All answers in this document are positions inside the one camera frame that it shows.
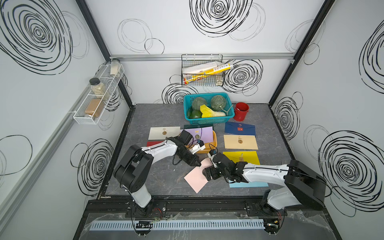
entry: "red bucket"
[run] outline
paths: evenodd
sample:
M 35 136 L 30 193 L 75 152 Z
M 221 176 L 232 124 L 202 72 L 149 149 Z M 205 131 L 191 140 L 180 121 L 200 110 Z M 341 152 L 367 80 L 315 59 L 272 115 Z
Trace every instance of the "red bucket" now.
M 235 119 L 238 122 L 242 122 L 245 119 L 247 112 L 249 111 L 249 106 L 246 103 L 237 103 L 235 106 Z

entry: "purple envelope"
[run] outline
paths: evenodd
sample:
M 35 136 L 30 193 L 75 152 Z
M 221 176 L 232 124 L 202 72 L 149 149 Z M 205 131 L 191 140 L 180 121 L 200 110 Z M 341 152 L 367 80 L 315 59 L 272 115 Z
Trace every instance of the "purple envelope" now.
M 197 143 L 197 139 L 200 139 L 204 142 L 204 144 L 213 142 L 214 141 L 214 134 L 212 127 L 199 127 L 199 128 L 190 128 L 190 129 L 184 129 L 187 132 L 189 132 L 192 135 L 192 140 L 188 143 L 191 144 L 192 141 L 194 141 L 194 144 Z

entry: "black jar lid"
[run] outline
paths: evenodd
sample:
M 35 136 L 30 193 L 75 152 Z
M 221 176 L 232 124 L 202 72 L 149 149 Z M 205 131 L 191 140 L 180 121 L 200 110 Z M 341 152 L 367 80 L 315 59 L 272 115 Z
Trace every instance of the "black jar lid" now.
M 89 80 L 89 83 L 90 83 L 91 85 L 97 85 L 97 84 L 100 83 L 100 79 L 98 79 L 98 78 L 91 78 L 91 79 Z

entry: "spice jar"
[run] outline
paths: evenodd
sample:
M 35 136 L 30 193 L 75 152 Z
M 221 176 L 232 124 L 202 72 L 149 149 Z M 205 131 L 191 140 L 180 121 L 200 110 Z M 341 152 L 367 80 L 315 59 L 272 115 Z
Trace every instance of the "spice jar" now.
M 111 76 L 114 77 L 116 74 L 118 74 L 120 67 L 120 60 L 117 58 L 112 58 L 111 60 Z
M 98 78 L 91 78 L 89 80 L 89 83 L 91 84 L 91 89 L 95 95 L 100 95 L 96 96 L 97 98 L 102 98 L 103 101 L 108 100 L 109 98 L 109 92 L 106 92 L 106 87 L 104 83 L 100 82 L 100 79 Z
M 98 118 L 100 116 L 103 108 L 104 108 L 104 103 L 101 102 L 101 99 L 92 99 L 89 102 L 87 109 L 85 109 L 85 111 L 84 111 L 84 113 L 85 113 L 84 117 L 90 118 L 93 115 L 94 119 Z

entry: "pink envelope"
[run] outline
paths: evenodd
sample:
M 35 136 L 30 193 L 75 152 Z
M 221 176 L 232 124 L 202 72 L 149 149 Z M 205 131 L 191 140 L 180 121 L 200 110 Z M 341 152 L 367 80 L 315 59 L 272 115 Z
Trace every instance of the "pink envelope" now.
M 201 161 L 201 167 L 195 167 L 184 177 L 184 179 L 196 193 L 198 193 L 208 182 L 208 180 L 203 175 L 203 170 L 210 166 L 212 166 L 212 162 L 209 158 L 206 158 Z
M 191 144 L 192 141 L 194 141 L 194 144 L 197 143 L 196 139 L 200 139 L 204 142 L 204 144 L 213 142 L 214 141 L 214 134 L 213 134 L 213 128 L 212 127 L 199 127 L 199 128 L 190 128 L 190 129 L 184 129 L 187 132 L 189 132 L 192 135 L 192 140 L 188 143 Z

